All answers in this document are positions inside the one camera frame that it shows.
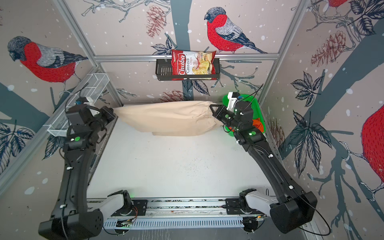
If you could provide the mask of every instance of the leaf illustration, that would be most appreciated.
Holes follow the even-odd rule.
[[[368,13],[367,16],[371,19],[384,18],[384,1],[379,1]]]
[[[21,127],[17,130],[16,132],[19,137],[24,138],[24,139],[32,139],[34,134],[31,130],[28,128]]]
[[[309,90],[312,89],[311,82],[312,82],[312,76],[309,73],[304,72],[304,83],[307,86],[307,89]]]
[[[352,0],[349,3],[354,14],[361,14],[366,7],[364,0]]]
[[[186,89],[186,90],[189,90],[191,89],[193,83],[191,80],[186,80],[186,81],[183,81],[183,87]]]
[[[206,84],[202,80],[194,80],[193,81],[193,87],[199,93],[203,93],[203,94],[206,94],[206,95],[210,96],[209,95],[209,91],[208,91],[208,87],[206,86]]]
[[[25,147],[25,143],[22,138],[13,135],[11,139],[11,149],[12,149],[12,155],[14,157],[17,156],[17,154]]]
[[[312,89],[313,90],[317,90],[319,87],[320,87],[320,84],[321,84],[321,81],[324,79],[324,76],[320,76],[318,77],[314,83],[313,83],[313,86],[312,86]]]
[[[307,140],[307,146],[308,146],[308,157],[313,162],[317,171],[319,171],[320,160],[321,160],[321,152],[320,152],[319,144],[317,143],[317,140],[312,134],[308,134],[306,137],[306,140]]]
[[[48,138],[47,146],[45,147],[45,155],[43,159],[52,156],[57,149],[63,147],[65,137],[55,137],[50,135]]]
[[[299,142],[301,142],[303,139],[305,139],[305,130],[300,127],[295,128],[291,132],[290,141],[288,144],[298,145]]]
[[[291,84],[297,90],[308,90],[308,87],[306,86],[304,81],[301,79],[297,79],[297,80],[293,81]]]
[[[307,143],[305,139],[299,142],[299,144],[295,149],[295,163],[296,163],[297,173],[299,174],[299,177],[300,177],[307,163]]]
[[[7,125],[0,122],[0,135],[8,134],[10,132],[11,132],[11,129]]]
[[[325,130],[318,123],[312,124],[311,129],[312,129],[312,134],[315,136],[315,138],[319,139],[323,143],[327,144],[330,148],[332,148],[331,138],[329,137],[327,130]]]
[[[314,102],[314,94],[311,94],[308,99],[307,99],[307,102],[305,103],[305,107],[309,107],[313,104]]]
[[[299,100],[304,100],[304,99],[308,98],[311,94],[313,94],[313,93],[309,90],[300,91],[295,98],[297,98]]]
[[[298,114],[297,112],[293,111],[293,118],[295,119],[296,124],[301,127],[305,128],[307,126],[307,123],[302,115]]]
[[[326,38],[325,43],[316,50],[315,55],[312,55],[311,65],[317,63],[317,67],[320,65],[327,65],[328,62],[334,62],[340,53],[346,48],[345,33],[337,31]]]
[[[369,17],[363,16],[357,23],[357,31],[364,36],[370,36],[376,34],[373,30],[372,21]]]
[[[172,42],[170,41],[170,38],[169,38],[169,37],[167,37],[166,45],[167,45],[167,48],[168,48],[168,49],[172,49]]]

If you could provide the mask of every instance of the fabric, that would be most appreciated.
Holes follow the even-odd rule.
[[[160,136],[198,136],[221,126],[208,101],[178,101],[115,108],[114,112],[140,132]]]

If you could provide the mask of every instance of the wall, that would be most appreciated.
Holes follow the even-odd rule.
[[[172,49],[218,51],[228,44],[208,39],[205,15],[222,7],[233,22],[228,33],[242,31],[257,49],[278,52],[297,0],[68,0],[96,55],[164,55]],[[233,49],[234,53],[258,53]],[[229,91],[253,93],[263,84],[272,61],[222,61],[220,81],[159,82],[154,62],[103,63],[125,103],[220,101]]]
[[[2,1],[0,4],[0,176],[24,148],[54,110],[91,69],[88,60],[75,67],[73,54],[84,52],[70,32],[65,21],[51,1]],[[47,50],[40,58],[40,51],[24,48],[17,41],[8,50],[8,43],[17,36],[32,42],[58,49]],[[20,54],[28,57],[22,63],[10,53],[21,48]],[[61,68],[52,68],[57,64]],[[41,66],[36,60],[44,59]]]
[[[288,173],[332,227],[324,238],[380,239],[383,2],[329,5],[308,7],[262,108]]]

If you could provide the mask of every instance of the bird illustration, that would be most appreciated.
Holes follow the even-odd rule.
[[[231,51],[235,53],[238,49],[249,48],[259,53],[266,53],[258,49],[255,44],[244,35],[243,30],[232,23],[222,7],[213,7],[208,10],[204,20],[208,21],[208,39],[219,52]]]
[[[36,77],[51,83],[63,83],[75,74],[77,65],[88,59],[79,54],[63,51],[32,42],[29,38],[17,36],[9,41],[8,51],[13,61],[20,60]]]
[[[375,201],[375,193],[380,189],[384,189],[384,106],[377,110],[365,121],[361,130],[361,143],[363,148],[363,154],[356,154],[351,152],[348,148],[347,143],[341,142],[346,146],[348,151],[348,157],[345,159],[349,160],[349,155],[353,154],[367,161],[372,170],[381,179],[381,184],[374,190],[370,189],[367,184],[360,182],[361,185],[365,186],[368,191],[371,192],[372,198],[368,199],[372,202]]]

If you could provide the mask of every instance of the tree branch illustration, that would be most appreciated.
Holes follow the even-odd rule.
[[[375,29],[378,32],[384,32],[384,21],[378,21],[375,24]],[[303,116],[305,119],[309,118],[310,112],[312,112],[312,121],[313,122],[321,122],[325,119],[325,116],[331,111],[331,109],[338,103],[338,101],[345,95],[345,89],[351,88],[352,85],[362,80],[367,74],[369,74],[372,70],[374,70],[377,66],[384,63],[384,55],[378,54],[379,52],[384,51],[384,45],[381,40],[382,36],[379,34],[365,37],[361,40],[359,45],[356,46],[355,50],[349,55],[347,60],[342,64],[339,71],[333,76],[327,86],[322,90],[322,85],[319,87],[319,93],[314,101],[314,103],[307,109],[306,114]],[[289,142],[289,139],[292,135],[292,132],[286,137],[285,143]],[[338,227],[338,221],[340,218],[343,218],[345,214],[347,214],[347,207],[344,201],[344,194],[342,189],[342,182],[344,183],[344,174],[345,170],[342,168],[342,164],[345,163],[344,158],[346,157],[347,150],[338,140],[334,137],[332,138],[332,145],[336,149],[336,155],[334,159],[331,161],[331,168],[329,170],[329,174],[327,177],[321,178],[313,178],[318,182],[322,182],[322,186],[327,182],[332,180],[332,175],[334,174],[334,184],[338,196],[338,209],[339,213],[336,215],[332,224],[334,223],[336,227]],[[285,151],[282,151],[281,157],[285,159],[291,151],[294,149],[286,148]],[[352,172],[356,178],[356,182],[359,184],[363,182],[360,178],[359,174],[356,171],[356,168],[353,164],[353,161],[349,160],[348,165],[350,165]],[[367,190],[366,187],[359,184],[360,190],[364,194],[364,197],[369,199],[372,197],[371,192]],[[355,196],[355,200],[358,201],[360,198],[356,195],[356,191],[352,191]],[[384,221],[384,213],[380,209],[377,202],[371,202],[366,200],[373,208],[376,214]],[[356,236],[358,236],[358,232],[354,227],[352,221],[350,221],[349,226],[352,228],[353,232]]]
[[[125,0],[121,2],[121,4],[115,2],[115,0],[83,0],[86,3],[91,4],[90,7],[88,7],[81,15],[85,17],[87,13],[92,11],[92,13],[96,13],[97,8],[114,8],[118,9],[122,12],[125,12],[124,17],[119,20],[121,23],[126,19],[128,16],[129,11],[137,6],[140,6],[141,4],[144,4],[148,6],[150,3],[157,4],[161,7],[164,7],[167,9],[167,11],[164,13],[164,17],[166,17],[170,12],[170,0],[134,0],[132,2],[126,2]]]

